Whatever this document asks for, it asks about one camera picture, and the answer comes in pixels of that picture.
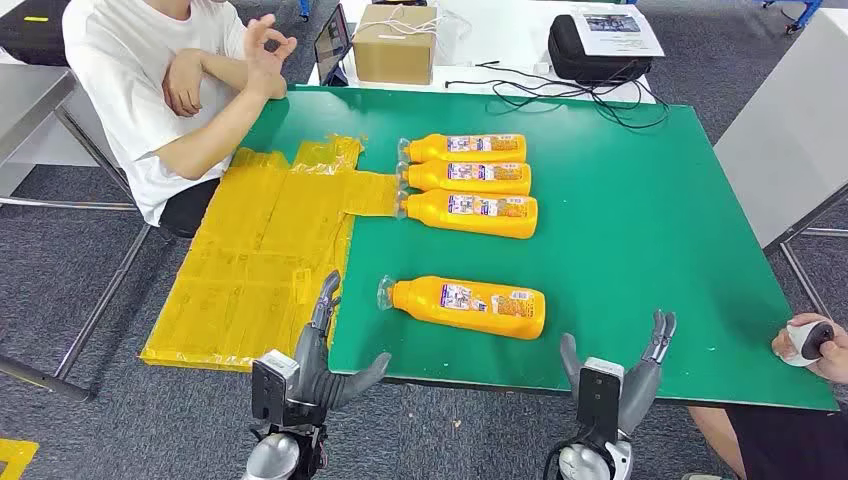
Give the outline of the person's left hand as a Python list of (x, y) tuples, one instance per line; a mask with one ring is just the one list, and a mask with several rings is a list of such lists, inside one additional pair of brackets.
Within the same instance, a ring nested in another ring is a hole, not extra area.
[(199, 99), (202, 75), (202, 52), (199, 50), (183, 49), (171, 60), (162, 89), (166, 104), (177, 116), (192, 117), (202, 109)]

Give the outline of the person's right hand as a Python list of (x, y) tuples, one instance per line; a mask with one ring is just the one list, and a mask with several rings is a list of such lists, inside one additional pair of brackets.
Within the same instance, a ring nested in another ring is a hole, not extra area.
[(249, 22), (244, 36), (244, 54), (247, 89), (278, 100), (287, 93), (287, 82), (281, 74), (283, 63), (298, 42), (276, 30), (275, 21), (274, 14), (266, 14)]

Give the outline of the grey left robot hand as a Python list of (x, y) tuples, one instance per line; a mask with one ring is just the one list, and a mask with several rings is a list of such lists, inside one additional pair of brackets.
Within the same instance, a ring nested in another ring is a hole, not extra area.
[(331, 316), (341, 299), (335, 297), (340, 283), (339, 271), (333, 270), (321, 285), (311, 320), (304, 325), (295, 349), (294, 359), (300, 368), (288, 395), (289, 399), (325, 410), (337, 410), (379, 383), (392, 358), (383, 352), (368, 368), (350, 376), (329, 370), (327, 340)]

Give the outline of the person's hand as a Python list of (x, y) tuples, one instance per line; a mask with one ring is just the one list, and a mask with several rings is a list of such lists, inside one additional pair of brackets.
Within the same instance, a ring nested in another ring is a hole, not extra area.
[(837, 384), (847, 384), (847, 333), (838, 324), (829, 318), (817, 313), (801, 313), (793, 316), (784, 328), (782, 328), (771, 342), (773, 353), (785, 360), (796, 353), (792, 344), (787, 327), (802, 327), (809, 323), (822, 321), (829, 324), (834, 330), (832, 340), (824, 342), (820, 347), (822, 357), (814, 363), (806, 366), (806, 369), (815, 375)]

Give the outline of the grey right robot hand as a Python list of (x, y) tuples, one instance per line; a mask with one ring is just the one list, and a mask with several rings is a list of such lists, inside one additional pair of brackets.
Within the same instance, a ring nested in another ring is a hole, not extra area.
[(628, 370), (595, 357), (581, 363), (570, 333), (560, 339), (560, 356), (578, 404), (578, 421), (599, 438), (615, 442), (629, 436), (644, 419), (661, 383), (662, 362), (677, 328), (673, 312), (656, 310), (651, 338), (637, 364)]

